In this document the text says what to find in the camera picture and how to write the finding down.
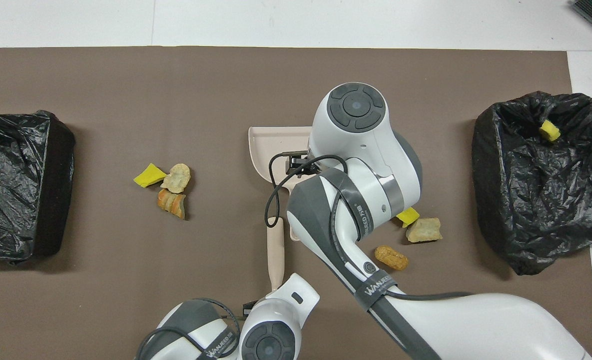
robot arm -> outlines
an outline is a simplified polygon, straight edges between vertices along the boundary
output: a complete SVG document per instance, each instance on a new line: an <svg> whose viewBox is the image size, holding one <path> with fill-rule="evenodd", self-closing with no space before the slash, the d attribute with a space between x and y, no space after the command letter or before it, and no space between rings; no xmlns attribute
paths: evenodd
<svg viewBox="0 0 592 360"><path fill-rule="evenodd" d="M291 227L412 358L591 358L531 301L508 294L407 295L358 248L358 240L421 193L420 162L392 131L376 89L351 82L330 91L316 111L309 153L337 155L346 169L324 159L319 165L326 170L296 185L287 205Z"/></svg>
<svg viewBox="0 0 592 360"><path fill-rule="evenodd" d="M231 310L218 301L185 301L145 338L134 360L295 360L302 326L319 299L316 290L294 273L255 303L242 330ZM236 330L213 305L229 313Z"/></svg>

fried snack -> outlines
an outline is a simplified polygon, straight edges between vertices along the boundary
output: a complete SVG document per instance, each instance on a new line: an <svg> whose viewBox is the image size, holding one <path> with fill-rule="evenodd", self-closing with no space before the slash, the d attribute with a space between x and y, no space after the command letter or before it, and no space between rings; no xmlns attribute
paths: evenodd
<svg viewBox="0 0 592 360"><path fill-rule="evenodd" d="M442 239L439 218L420 218L407 230L407 239L412 243L432 242Z"/></svg>
<svg viewBox="0 0 592 360"><path fill-rule="evenodd" d="M189 167L185 164L175 164L169 171L169 175L165 176L163 184L160 185L163 189L179 194L187 186L187 183L191 179L191 172Z"/></svg>
<svg viewBox="0 0 592 360"><path fill-rule="evenodd" d="M395 251L391 246L381 245L374 251L376 259L383 262L392 269L404 270L409 265L409 259L398 251Z"/></svg>
<svg viewBox="0 0 592 360"><path fill-rule="evenodd" d="M184 220L184 204L182 201L185 196L185 194L176 194L167 189L162 189L158 193L158 207Z"/></svg>

yellow sponge piece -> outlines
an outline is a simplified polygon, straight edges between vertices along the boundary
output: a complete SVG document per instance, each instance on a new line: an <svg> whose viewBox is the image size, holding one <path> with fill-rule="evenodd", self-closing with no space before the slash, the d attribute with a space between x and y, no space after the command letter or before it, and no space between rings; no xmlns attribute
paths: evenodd
<svg viewBox="0 0 592 360"><path fill-rule="evenodd" d="M550 142L556 141L560 137L560 129L558 129L551 121L545 120L540 127L540 134Z"/></svg>
<svg viewBox="0 0 592 360"><path fill-rule="evenodd" d="M134 182L140 185L141 187L145 188L149 185L153 185L157 182L160 182L164 179L166 173L163 173L162 170L157 168L154 164L149 164L145 171L141 172L140 175L134 177Z"/></svg>
<svg viewBox="0 0 592 360"><path fill-rule="evenodd" d="M400 214L397 214L396 217L403 222L403 228L406 228L411 225L411 223L416 221L420 217L420 214L418 214L418 212L413 207L410 207Z"/></svg>

black trash bag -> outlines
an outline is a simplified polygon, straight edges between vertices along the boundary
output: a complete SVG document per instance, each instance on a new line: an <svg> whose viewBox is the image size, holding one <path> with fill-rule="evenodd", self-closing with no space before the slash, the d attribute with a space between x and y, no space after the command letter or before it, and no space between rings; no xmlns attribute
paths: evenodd
<svg viewBox="0 0 592 360"><path fill-rule="evenodd" d="M560 129L553 143L539 132ZM592 98L534 92L476 120L478 224L518 275L535 275L592 244Z"/></svg>
<svg viewBox="0 0 592 360"><path fill-rule="evenodd" d="M19 262L60 249L74 142L49 112L0 115L0 260Z"/></svg>

white floor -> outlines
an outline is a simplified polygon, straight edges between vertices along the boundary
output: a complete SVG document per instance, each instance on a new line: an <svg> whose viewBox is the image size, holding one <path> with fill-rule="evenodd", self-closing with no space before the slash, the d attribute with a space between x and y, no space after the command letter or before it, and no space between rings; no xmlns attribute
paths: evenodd
<svg viewBox="0 0 592 360"><path fill-rule="evenodd" d="M592 96L592 26L567 0L0 0L0 48L149 45L570 51Z"/></svg>

